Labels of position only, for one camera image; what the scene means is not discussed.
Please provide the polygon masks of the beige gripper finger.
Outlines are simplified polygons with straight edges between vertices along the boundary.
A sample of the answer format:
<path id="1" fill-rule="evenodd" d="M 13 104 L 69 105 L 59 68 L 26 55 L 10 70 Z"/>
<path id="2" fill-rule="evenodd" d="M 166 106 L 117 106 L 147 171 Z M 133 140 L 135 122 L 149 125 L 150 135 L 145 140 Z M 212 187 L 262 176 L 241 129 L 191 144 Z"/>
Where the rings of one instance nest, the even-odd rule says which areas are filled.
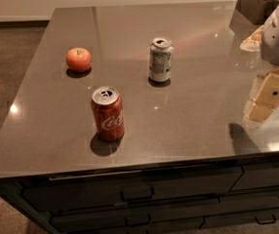
<path id="1" fill-rule="evenodd" d="M 279 67 L 258 74 L 245 105 L 245 117 L 262 123 L 279 107 Z"/>

